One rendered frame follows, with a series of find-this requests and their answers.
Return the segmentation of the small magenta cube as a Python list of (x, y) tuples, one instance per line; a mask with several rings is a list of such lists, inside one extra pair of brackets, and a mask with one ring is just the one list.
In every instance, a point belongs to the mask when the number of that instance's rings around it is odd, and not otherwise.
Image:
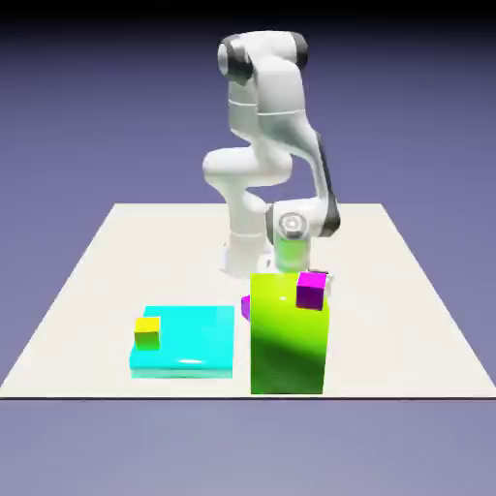
[(321, 311), (324, 307), (326, 277), (326, 272), (300, 272), (296, 283), (295, 305), (298, 308)]

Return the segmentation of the large cyan box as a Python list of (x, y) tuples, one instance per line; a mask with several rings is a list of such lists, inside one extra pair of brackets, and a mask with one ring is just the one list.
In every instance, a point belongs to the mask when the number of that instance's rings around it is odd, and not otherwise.
[(159, 317), (160, 349), (129, 357), (141, 379), (230, 379), (234, 308), (228, 305), (148, 305), (140, 317)]

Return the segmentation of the small yellow cube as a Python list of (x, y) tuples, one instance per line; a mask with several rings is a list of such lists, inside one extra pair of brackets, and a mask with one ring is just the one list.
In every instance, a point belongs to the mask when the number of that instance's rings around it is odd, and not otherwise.
[(134, 340), (138, 351), (155, 351), (160, 349), (159, 317), (140, 317), (136, 319)]

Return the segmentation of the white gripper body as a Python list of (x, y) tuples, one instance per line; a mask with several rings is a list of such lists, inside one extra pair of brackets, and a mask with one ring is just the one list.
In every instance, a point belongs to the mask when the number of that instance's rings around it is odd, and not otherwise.
[(331, 293), (331, 287), (332, 283), (334, 281), (334, 276), (330, 274), (327, 270), (320, 270), (320, 269), (309, 269), (310, 273), (318, 273), (318, 274), (324, 274), (325, 275), (325, 296), (330, 297)]

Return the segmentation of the large green box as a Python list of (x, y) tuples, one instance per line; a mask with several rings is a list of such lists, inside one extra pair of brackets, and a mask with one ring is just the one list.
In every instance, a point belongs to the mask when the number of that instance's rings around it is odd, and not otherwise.
[(321, 394), (330, 311), (295, 305), (300, 272), (257, 273), (250, 280), (250, 379), (253, 394)]

